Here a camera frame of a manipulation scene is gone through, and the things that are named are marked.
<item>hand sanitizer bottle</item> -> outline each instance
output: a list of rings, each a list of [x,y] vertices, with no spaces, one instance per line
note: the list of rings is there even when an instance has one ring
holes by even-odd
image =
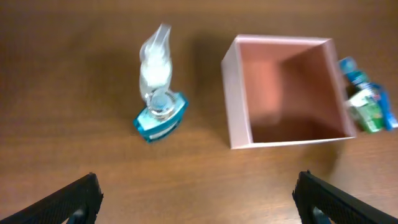
[[[134,126],[147,141],[169,135],[181,122],[188,101],[181,93],[170,91],[172,61],[169,35],[171,27],[161,24],[141,47],[140,92],[146,107],[134,120]]]

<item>green packet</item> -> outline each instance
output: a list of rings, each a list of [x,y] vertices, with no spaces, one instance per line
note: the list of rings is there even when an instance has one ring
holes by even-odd
[[[372,98],[372,91],[364,89],[348,100],[349,112],[368,133],[379,132],[383,128],[380,106]]]

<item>wooden table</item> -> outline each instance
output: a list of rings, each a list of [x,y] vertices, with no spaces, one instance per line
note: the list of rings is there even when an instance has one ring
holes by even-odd
[[[299,171],[398,217],[398,135],[230,151],[220,62],[236,34],[332,37],[398,113],[396,0],[2,0],[0,218],[95,172],[98,223],[300,223]],[[181,127],[146,144],[139,49],[172,25]]]

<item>white label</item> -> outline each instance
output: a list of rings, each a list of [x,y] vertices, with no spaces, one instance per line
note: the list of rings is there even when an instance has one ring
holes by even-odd
[[[156,139],[156,138],[161,137],[163,134],[166,134],[168,131],[170,131],[172,128],[174,128],[177,125],[177,123],[178,123],[178,121],[174,122],[170,127],[166,128],[165,130],[163,130],[163,131],[161,131],[159,133],[150,135],[149,138],[150,139]]]

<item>open box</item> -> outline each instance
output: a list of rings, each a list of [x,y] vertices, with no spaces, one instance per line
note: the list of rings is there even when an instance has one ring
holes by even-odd
[[[355,137],[331,39],[239,35],[222,69],[232,149]]]

